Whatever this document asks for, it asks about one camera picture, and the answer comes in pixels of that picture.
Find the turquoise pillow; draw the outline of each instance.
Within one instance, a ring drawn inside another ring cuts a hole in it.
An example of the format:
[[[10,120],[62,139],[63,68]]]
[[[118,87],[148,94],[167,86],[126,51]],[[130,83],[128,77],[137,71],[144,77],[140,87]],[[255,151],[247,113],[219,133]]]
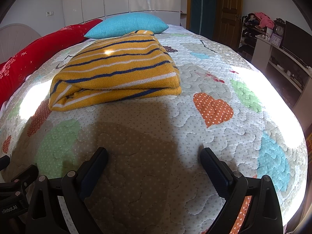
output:
[[[147,13],[132,12],[104,20],[88,31],[85,37],[105,39],[119,37],[137,30],[149,30],[157,34],[168,28],[169,26],[159,17]]]

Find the quilted bedspread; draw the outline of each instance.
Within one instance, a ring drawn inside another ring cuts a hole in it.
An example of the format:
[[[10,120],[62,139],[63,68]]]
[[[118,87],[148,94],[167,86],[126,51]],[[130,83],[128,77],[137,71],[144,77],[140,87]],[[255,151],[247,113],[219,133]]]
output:
[[[294,114],[232,49],[195,34],[156,37],[180,71],[181,95],[50,111],[52,78],[92,40],[63,50],[30,76],[0,119],[2,154],[11,156],[2,178],[29,164],[40,175],[63,176],[105,147],[108,165],[85,200],[104,233],[199,234],[225,202],[199,162],[210,147],[232,170],[271,176],[286,224],[307,176]]]

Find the headboard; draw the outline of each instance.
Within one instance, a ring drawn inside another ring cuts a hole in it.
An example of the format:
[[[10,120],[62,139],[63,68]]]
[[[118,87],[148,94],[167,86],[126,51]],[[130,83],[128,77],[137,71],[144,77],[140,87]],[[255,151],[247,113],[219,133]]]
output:
[[[34,29],[23,24],[10,24],[0,28],[0,63],[40,37]]]

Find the screw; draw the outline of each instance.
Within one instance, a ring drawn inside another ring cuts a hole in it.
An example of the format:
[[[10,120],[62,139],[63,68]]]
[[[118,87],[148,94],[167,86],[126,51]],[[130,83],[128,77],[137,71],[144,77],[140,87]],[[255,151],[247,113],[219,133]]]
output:
[[[271,178],[270,178],[269,175],[264,175],[264,176],[263,176],[263,179],[264,179],[265,181],[271,181]]]
[[[237,177],[237,178],[240,178],[241,177],[241,173],[239,171],[235,171],[233,172],[234,176]]]
[[[68,176],[68,177],[74,177],[75,174],[76,174],[75,171],[70,171],[70,172],[67,173],[67,176]]]
[[[38,180],[39,180],[40,182],[42,182],[42,181],[44,181],[45,179],[46,179],[46,176],[42,175],[42,176],[39,177]]]

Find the pink clothing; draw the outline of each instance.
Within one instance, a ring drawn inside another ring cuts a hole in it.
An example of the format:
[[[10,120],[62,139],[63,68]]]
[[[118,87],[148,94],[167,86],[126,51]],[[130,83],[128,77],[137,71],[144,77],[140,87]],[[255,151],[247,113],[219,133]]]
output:
[[[269,27],[271,29],[274,28],[274,21],[270,19],[266,14],[263,12],[256,12],[255,16],[260,19],[259,27]]]

